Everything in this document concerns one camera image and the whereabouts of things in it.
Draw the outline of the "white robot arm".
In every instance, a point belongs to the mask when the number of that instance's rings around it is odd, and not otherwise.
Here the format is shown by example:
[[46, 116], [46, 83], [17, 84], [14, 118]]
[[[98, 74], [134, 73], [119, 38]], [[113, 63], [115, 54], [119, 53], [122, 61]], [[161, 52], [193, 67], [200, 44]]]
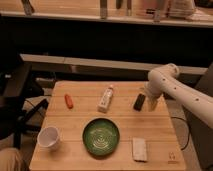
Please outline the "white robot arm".
[[173, 63], [149, 71], [144, 91], [150, 105], [166, 93], [213, 129], [213, 97], [179, 82], [179, 74], [179, 68]]

